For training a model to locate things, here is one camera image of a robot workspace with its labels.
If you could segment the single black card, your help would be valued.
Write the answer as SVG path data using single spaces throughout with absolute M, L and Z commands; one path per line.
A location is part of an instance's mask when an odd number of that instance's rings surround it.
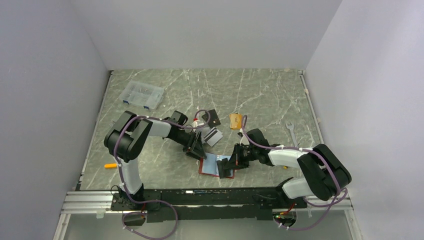
M 223 158 L 216 161 L 217 172 L 220 179 L 232 179 L 234 178 L 234 172 L 232 169 L 226 168 L 227 163 L 229 162 L 228 158 Z

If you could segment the red leather wallet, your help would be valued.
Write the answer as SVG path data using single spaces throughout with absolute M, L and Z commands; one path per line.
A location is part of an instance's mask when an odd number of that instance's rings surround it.
M 219 168 L 217 162 L 220 162 L 224 159 L 229 160 L 229 155 L 219 155 L 214 153 L 205 153 L 206 158 L 202 158 L 199 160 L 199 168 L 198 173 L 200 175 L 208 175 L 222 179 L 219 174 Z

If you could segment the white magnetic stripe card stack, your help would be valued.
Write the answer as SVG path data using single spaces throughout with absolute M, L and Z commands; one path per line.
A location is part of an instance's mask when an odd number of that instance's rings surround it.
M 216 145 L 223 137 L 223 133 L 216 127 L 203 127 L 197 130 L 201 134 L 201 143 L 210 147 Z

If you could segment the black card holder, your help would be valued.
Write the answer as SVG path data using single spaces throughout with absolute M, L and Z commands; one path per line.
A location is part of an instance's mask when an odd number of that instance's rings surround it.
M 201 118 L 205 122 L 207 122 L 210 128 L 214 128 L 221 125 L 221 121 L 215 109 L 208 110 L 208 114 L 207 113 L 203 114 Z

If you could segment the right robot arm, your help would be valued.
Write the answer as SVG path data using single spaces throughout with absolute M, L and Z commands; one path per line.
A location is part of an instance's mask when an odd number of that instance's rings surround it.
M 271 167 L 300 169 L 302 177 L 288 178 L 276 188 L 275 200 L 282 208 L 289 207 L 300 197 L 316 196 L 327 201 L 352 181 L 349 171 L 325 144 L 313 148 L 269 144 L 258 128 L 248 131 L 244 137 L 247 144 L 236 143 L 230 157 L 217 161 L 220 178 L 248 168 L 252 161 Z

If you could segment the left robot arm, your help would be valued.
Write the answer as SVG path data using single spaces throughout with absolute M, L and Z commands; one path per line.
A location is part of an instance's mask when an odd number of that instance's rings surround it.
M 194 159 L 206 158 L 199 127 L 187 126 L 188 117 L 174 111 L 170 117 L 157 118 L 124 111 L 113 124 L 104 146 L 115 158 L 124 204 L 131 210 L 144 203 L 144 184 L 140 178 L 138 157 L 148 137 L 170 139 L 182 145 L 183 152 Z

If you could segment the orange card stack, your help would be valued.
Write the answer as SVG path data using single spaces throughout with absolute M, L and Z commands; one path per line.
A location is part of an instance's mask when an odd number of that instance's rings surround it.
M 243 115 L 239 113 L 231 113 L 229 114 L 230 120 L 230 129 L 231 130 L 240 130 L 242 128 L 242 119 Z

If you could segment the silver wrench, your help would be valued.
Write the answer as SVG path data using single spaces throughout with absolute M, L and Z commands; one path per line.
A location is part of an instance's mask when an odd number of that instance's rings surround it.
M 297 138 L 296 138 L 296 135 L 295 135 L 295 131 L 294 131 L 295 125 L 293 123 L 291 123 L 291 122 L 287 122 L 285 124 L 285 126 L 289 130 L 289 132 L 290 132 L 290 137 L 292 139 L 293 146 L 294 147 L 298 147 L 299 145 L 298 145 L 298 141 L 297 141 Z

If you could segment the clear plastic organizer box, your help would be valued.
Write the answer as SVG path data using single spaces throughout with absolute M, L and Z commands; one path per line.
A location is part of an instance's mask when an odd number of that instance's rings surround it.
M 162 102 L 164 93 L 163 87 L 131 80 L 119 95 L 119 99 L 128 105 L 156 109 Z

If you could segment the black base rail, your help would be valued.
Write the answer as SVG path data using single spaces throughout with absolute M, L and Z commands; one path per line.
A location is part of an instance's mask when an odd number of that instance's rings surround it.
M 301 198 L 289 199 L 276 187 L 146 189 L 146 205 L 133 203 L 122 192 L 112 195 L 114 212 L 146 211 L 148 223 L 179 220 L 272 220 L 279 211 L 305 209 Z

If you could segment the aluminium frame rail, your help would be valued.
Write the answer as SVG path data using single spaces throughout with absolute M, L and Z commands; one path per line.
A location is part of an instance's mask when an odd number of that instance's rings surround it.
M 137 211 L 112 211 L 111 204 L 113 200 L 113 194 L 118 193 L 117 191 L 69 191 L 66 194 L 62 209 L 61 209 L 61 223 L 64 223 L 64 217 L 69 217 L 72 214 L 95 214 L 97 217 L 102 218 L 105 214 L 127 214 L 131 212 L 142 212 L 147 214 L 146 211 L 137 210 Z M 313 205 L 306 204 L 306 208 L 295 209 L 294 212 L 290 214 L 294 215 L 295 213 L 305 211 L 309 217 L 312 217 L 314 211 L 324 211 L 326 209 L 326 203 L 319 200 L 316 197 L 310 197 L 309 201 Z

